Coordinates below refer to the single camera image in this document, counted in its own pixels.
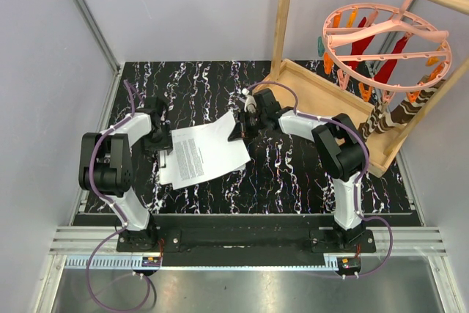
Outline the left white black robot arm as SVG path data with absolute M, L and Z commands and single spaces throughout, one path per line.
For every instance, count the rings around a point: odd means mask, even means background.
M 85 133 L 81 140 L 78 183 L 116 214 L 123 249 L 151 251 L 158 246 L 157 225 L 133 186 L 132 150 L 137 144 L 140 151 L 166 162 L 173 149 L 168 112 L 167 102 L 149 97 L 117 124 L 99 133 Z

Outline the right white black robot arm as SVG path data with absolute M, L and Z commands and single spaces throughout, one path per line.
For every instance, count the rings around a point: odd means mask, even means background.
M 301 137 L 315 144 L 320 163 L 331 177 L 335 195 L 333 229 L 326 243 L 340 251 L 357 251 L 365 237 L 361 212 L 361 178 L 369 165 L 369 151 L 347 114 L 319 117 L 293 107 L 281 107 L 270 89 L 243 89 L 243 108 L 235 117 L 229 141 L 252 139 L 260 130 Z

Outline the white clipboard folder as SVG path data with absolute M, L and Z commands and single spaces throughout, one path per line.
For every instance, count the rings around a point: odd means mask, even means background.
M 161 150 L 158 155 L 158 177 L 161 185 L 172 184 L 177 176 L 174 167 L 177 162 L 174 160 L 174 152 L 171 150 Z

